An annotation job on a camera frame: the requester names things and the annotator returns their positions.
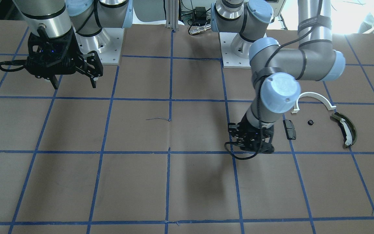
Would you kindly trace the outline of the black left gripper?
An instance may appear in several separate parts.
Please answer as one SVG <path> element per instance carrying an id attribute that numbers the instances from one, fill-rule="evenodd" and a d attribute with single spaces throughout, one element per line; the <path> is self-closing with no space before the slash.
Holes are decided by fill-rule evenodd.
<path id="1" fill-rule="evenodd" d="M 236 139 L 236 142 L 228 142 L 228 144 L 239 147 L 243 151 L 254 152 L 257 155 L 271 154 L 275 150 L 272 145 L 274 126 L 256 128 L 244 116 L 238 124 L 228 123 L 228 132 Z"/>

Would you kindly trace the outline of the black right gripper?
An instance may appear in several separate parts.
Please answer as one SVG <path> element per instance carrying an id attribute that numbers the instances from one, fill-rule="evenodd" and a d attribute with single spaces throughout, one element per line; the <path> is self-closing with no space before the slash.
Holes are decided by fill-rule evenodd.
<path id="1" fill-rule="evenodd" d="M 92 88 L 96 88 L 99 76 L 103 76 L 103 65 L 97 51 L 83 54 L 73 29 L 63 36 L 48 41 L 30 33 L 27 41 L 29 55 L 25 69 L 32 75 L 49 78 L 54 89 L 59 80 L 53 75 L 70 75 L 79 72 L 89 77 Z"/>

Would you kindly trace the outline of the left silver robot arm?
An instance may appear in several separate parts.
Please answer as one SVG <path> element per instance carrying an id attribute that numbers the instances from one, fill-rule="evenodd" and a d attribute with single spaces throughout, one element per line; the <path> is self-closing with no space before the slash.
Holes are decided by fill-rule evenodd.
<path id="1" fill-rule="evenodd" d="M 329 0 L 299 0 L 297 39 L 283 45 L 265 37 L 274 15 L 264 0 L 217 0 L 212 4 L 211 29 L 238 33 L 251 43 L 248 59 L 256 96 L 242 120 L 228 124 L 235 142 L 224 144 L 244 151 L 272 153 L 274 124 L 289 111 L 301 93 L 300 80 L 333 81 L 345 68 L 344 55 L 332 45 Z"/>

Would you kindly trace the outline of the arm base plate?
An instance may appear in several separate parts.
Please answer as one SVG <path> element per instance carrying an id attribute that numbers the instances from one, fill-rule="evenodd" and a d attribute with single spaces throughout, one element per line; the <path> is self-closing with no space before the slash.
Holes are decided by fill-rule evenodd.
<path id="1" fill-rule="evenodd" d="M 239 33 L 220 32 L 220 49 L 224 68 L 250 69 L 249 49 L 251 42 Z"/>
<path id="2" fill-rule="evenodd" d="M 103 65 L 119 65 L 124 32 L 123 28 L 103 28 L 96 36 L 76 37 L 83 54 L 96 50 Z"/>

